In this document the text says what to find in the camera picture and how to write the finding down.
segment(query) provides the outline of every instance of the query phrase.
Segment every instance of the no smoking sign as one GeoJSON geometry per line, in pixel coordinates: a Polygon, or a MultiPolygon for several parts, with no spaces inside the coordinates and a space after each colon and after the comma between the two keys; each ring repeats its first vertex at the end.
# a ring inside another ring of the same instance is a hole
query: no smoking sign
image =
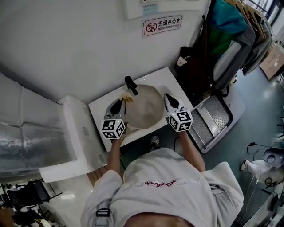
{"type": "Polygon", "coordinates": [[[143,38],[181,27],[182,16],[168,16],[142,21],[143,38]]]}

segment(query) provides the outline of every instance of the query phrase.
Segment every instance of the black faucet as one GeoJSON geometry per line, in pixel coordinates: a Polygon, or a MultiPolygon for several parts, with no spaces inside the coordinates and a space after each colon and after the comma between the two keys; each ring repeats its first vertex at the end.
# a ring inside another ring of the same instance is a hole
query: black faucet
{"type": "Polygon", "coordinates": [[[133,92],[134,95],[138,95],[138,92],[137,92],[137,90],[135,89],[135,88],[137,87],[137,85],[133,82],[132,78],[131,78],[130,76],[126,76],[126,77],[124,78],[124,80],[125,80],[125,83],[126,83],[126,85],[127,85],[127,88],[128,88],[128,89],[130,88],[130,89],[132,90],[132,92],[133,92]]]}

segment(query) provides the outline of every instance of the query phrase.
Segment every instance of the forearm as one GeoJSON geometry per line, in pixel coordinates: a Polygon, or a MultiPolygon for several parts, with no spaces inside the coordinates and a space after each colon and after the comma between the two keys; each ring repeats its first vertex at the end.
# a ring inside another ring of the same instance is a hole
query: forearm
{"type": "Polygon", "coordinates": [[[120,140],[112,142],[111,151],[108,156],[107,170],[116,171],[120,175],[120,140]]]}
{"type": "Polygon", "coordinates": [[[184,158],[199,172],[205,171],[205,163],[199,151],[195,148],[192,141],[189,139],[186,131],[178,133],[183,149],[184,158]]]}

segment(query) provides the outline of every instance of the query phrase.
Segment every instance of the marker cube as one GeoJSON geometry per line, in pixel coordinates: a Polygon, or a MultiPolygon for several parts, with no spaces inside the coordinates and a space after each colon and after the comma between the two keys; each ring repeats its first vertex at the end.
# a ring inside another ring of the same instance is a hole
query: marker cube
{"type": "Polygon", "coordinates": [[[106,139],[117,140],[121,137],[124,130],[125,125],[122,119],[102,120],[100,131],[106,139]]]}
{"type": "Polygon", "coordinates": [[[187,131],[190,129],[193,118],[190,111],[181,111],[177,113],[167,113],[169,117],[169,125],[176,132],[187,131]]]}

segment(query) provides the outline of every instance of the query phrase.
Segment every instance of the shoe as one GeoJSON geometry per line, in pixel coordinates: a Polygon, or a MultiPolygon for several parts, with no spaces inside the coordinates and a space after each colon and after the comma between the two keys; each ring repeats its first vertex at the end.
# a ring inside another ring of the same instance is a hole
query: shoe
{"type": "Polygon", "coordinates": [[[154,147],[160,146],[160,139],[159,139],[159,137],[153,136],[153,137],[151,138],[151,144],[152,144],[154,147]]]}
{"type": "Polygon", "coordinates": [[[241,167],[240,167],[240,170],[241,171],[244,171],[247,167],[248,167],[248,160],[247,159],[245,159],[244,161],[243,161],[243,163],[241,164],[241,167]]]}

